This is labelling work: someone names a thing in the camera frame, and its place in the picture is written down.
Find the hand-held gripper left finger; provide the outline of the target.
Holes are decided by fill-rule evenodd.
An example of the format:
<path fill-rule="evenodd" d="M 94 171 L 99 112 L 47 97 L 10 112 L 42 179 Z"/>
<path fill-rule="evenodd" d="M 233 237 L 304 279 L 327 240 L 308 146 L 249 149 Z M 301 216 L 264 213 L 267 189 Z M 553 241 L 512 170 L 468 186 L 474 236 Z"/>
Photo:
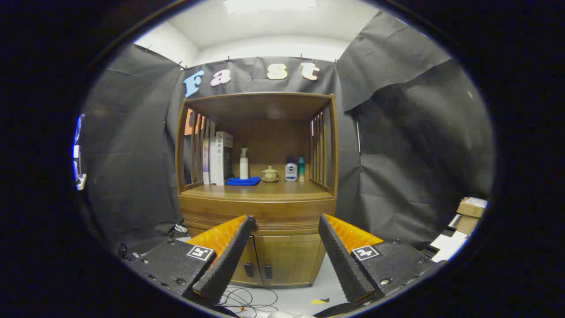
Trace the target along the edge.
<path fill-rule="evenodd" d="M 254 217 L 242 215 L 187 242 L 170 239 L 145 255 L 133 254 L 128 267 L 168 294 L 214 307 L 255 227 Z"/>

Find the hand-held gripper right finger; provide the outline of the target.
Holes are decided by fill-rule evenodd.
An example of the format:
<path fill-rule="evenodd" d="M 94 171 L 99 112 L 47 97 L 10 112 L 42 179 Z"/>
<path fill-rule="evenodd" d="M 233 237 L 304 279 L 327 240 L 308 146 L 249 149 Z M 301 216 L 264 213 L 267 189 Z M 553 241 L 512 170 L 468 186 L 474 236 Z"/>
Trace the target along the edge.
<path fill-rule="evenodd" d="M 445 261 L 399 238 L 383 239 L 322 214 L 319 236 L 347 301 L 362 304 L 396 294 L 435 274 Z"/>

